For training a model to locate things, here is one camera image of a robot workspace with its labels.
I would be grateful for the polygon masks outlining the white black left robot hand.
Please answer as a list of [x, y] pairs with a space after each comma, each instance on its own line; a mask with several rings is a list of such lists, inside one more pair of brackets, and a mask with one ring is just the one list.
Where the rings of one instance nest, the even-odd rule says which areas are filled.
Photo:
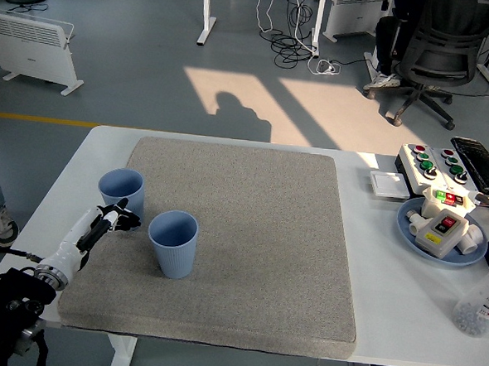
[[106, 206], [89, 209], [63, 238], [59, 248], [44, 258], [35, 277], [66, 285], [85, 264], [96, 242], [110, 231], [131, 231], [142, 224], [143, 199], [122, 198]]

